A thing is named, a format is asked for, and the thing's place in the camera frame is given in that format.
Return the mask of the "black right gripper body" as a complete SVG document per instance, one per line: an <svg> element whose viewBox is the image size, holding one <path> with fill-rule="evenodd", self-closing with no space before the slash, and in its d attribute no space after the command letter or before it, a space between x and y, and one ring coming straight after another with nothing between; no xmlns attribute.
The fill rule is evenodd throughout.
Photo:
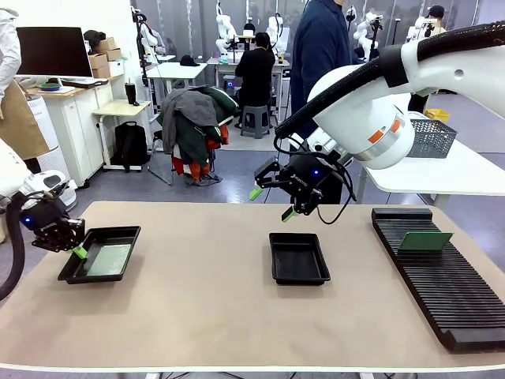
<svg viewBox="0 0 505 379"><path fill-rule="evenodd" d="M312 190L322 193L320 204L339 203L339 179L333 170L313 156L293 155L280 171L280 180L287 181L282 189L290 195L290 203L305 203Z"/></svg>

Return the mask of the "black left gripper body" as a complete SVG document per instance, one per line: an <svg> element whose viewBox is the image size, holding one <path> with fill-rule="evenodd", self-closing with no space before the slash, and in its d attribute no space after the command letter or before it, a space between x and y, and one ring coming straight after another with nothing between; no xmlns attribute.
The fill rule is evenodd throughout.
<svg viewBox="0 0 505 379"><path fill-rule="evenodd" d="M21 211L20 221L32 231L36 247L70 247L71 228L65 204L59 199L39 200Z"/></svg>

